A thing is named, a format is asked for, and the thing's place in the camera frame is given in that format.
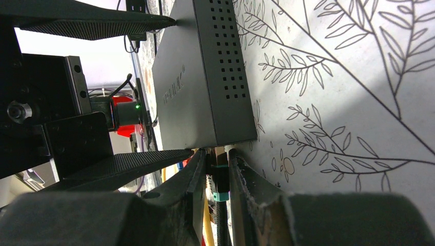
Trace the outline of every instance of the black metal box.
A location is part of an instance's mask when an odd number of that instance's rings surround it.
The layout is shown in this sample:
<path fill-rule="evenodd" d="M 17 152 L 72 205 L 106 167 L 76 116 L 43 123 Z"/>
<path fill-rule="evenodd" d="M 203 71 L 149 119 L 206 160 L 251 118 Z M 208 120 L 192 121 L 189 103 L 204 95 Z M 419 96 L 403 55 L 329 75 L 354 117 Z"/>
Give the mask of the black metal box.
<path fill-rule="evenodd" d="M 256 138 L 232 1 L 176 0 L 152 68 L 164 149 Z"/>

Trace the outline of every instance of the screw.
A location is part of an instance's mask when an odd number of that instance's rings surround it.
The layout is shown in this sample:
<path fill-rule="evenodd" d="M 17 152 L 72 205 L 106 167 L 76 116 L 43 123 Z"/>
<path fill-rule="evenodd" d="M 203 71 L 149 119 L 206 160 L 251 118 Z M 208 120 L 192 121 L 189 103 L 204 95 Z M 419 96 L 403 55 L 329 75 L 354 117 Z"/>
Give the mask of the screw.
<path fill-rule="evenodd" d="M 14 59 L 13 60 L 13 62 L 12 62 L 12 66 L 14 67 L 14 68 L 20 68 L 21 67 L 21 61 L 19 61 L 18 59 Z"/>
<path fill-rule="evenodd" d="M 21 89 L 19 90 L 22 94 L 27 94 L 29 93 L 29 88 L 26 86 L 21 87 Z"/>
<path fill-rule="evenodd" d="M 57 147 L 57 148 L 56 148 L 56 151 L 57 151 L 59 154 L 62 154 L 62 153 L 65 152 L 65 148 L 64 148 L 64 147 Z"/>

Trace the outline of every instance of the wall with leaf drawing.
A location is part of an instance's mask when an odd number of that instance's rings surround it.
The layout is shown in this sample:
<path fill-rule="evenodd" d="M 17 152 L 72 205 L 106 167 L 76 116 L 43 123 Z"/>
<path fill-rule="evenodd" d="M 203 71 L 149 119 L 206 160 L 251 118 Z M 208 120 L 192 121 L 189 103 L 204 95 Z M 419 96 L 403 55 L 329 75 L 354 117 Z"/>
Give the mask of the wall with leaf drawing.
<path fill-rule="evenodd" d="M 435 0 L 236 0 L 258 132 L 292 192 L 397 192 L 435 231 Z"/>

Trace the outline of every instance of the red component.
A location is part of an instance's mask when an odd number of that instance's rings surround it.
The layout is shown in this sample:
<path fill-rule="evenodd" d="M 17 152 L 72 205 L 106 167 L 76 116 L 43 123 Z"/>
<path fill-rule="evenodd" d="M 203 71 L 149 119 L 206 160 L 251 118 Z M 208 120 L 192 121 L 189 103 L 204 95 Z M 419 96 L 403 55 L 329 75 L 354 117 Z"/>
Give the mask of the red component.
<path fill-rule="evenodd" d="M 128 101 L 133 101 L 132 99 L 125 97 L 125 96 L 114 96 L 113 97 L 113 103 L 118 104 L 118 103 L 126 103 Z M 131 133 L 134 132 L 134 125 L 130 125 L 130 126 L 123 126 L 123 127 L 119 127 L 117 134 L 120 136 L 124 136 L 124 137 L 130 137 Z"/>

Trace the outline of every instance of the mounting hole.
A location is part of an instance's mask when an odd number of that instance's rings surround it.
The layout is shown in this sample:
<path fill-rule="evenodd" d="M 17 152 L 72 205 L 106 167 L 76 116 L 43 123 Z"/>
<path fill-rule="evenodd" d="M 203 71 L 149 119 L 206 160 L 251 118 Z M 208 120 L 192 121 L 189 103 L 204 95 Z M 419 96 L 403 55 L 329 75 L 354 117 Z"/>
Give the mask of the mounting hole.
<path fill-rule="evenodd" d="M 155 191 L 150 191 L 145 193 L 142 198 L 143 199 L 153 199 L 153 198 L 158 198 L 160 196 L 160 192 L 155 192 Z"/>
<path fill-rule="evenodd" d="M 79 65 L 75 65 L 75 66 L 74 66 L 74 71 L 75 71 L 76 73 L 80 73 L 80 72 L 82 71 L 82 69 L 80 68 Z"/>
<path fill-rule="evenodd" d="M 82 98 L 86 98 L 86 91 L 81 91 L 80 92 L 80 96 L 82 97 Z"/>

